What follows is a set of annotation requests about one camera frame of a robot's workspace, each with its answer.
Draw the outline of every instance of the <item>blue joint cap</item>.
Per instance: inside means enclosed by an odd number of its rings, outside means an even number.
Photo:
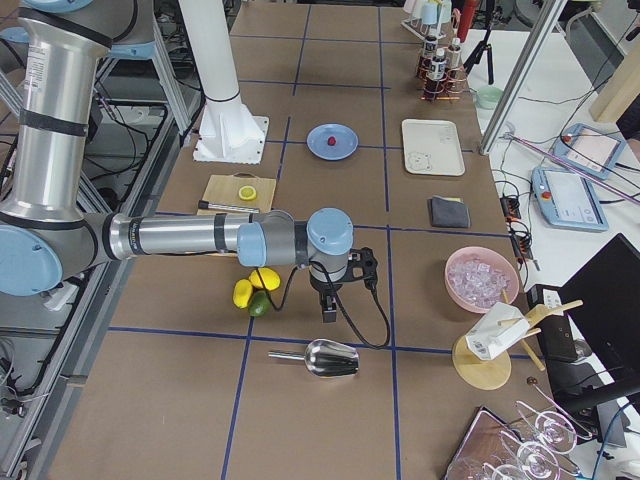
[[[47,13],[69,13],[86,7],[93,0],[22,0],[28,7]]]
[[[118,60],[151,60],[156,53],[156,42],[114,45],[110,58]]]
[[[0,38],[12,43],[29,43],[29,34],[23,27],[9,27],[0,32]]]
[[[51,290],[62,280],[58,255],[37,235],[0,225],[0,292],[26,297]]]
[[[245,267],[266,265],[267,240],[259,223],[245,223],[238,228],[238,261]]]
[[[343,255],[353,246],[353,223],[337,208],[318,210],[307,222],[311,244],[327,255]]]

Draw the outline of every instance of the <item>white tray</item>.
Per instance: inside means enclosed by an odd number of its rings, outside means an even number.
[[[404,168],[418,175],[464,173],[456,124],[445,120],[402,121]]]

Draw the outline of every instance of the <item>ice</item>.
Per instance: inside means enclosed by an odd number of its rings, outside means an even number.
[[[447,278],[460,297],[479,308],[493,307],[509,287],[509,279],[502,270],[482,263],[479,258],[451,265]]]

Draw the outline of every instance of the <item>pink bowl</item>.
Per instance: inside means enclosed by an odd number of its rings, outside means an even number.
[[[490,310],[489,308],[478,307],[473,303],[467,302],[464,298],[456,293],[456,291],[453,289],[453,285],[451,285],[451,282],[449,282],[448,273],[452,265],[463,263],[468,260],[473,260],[474,258],[478,258],[482,263],[486,263],[491,266],[491,268],[502,270],[502,272],[509,280],[509,285],[506,288],[507,299],[509,300],[508,303],[512,303],[518,296],[518,291],[520,290],[518,272],[516,272],[516,269],[513,268],[513,265],[511,265],[511,263],[509,263],[509,261],[502,255],[484,247],[461,248],[460,250],[456,250],[455,252],[453,252],[447,260],[447,264],[444,267],[444,284],[447,288],[449,296],[453,299],[453,301],[465,310],[474,313],[487,313]]]

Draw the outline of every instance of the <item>green bowl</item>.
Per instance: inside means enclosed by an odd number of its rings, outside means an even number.
[[[493,110],[502,97],[502,90],[493,85],[485,85],[476,91],[476,102],[480,108]]]

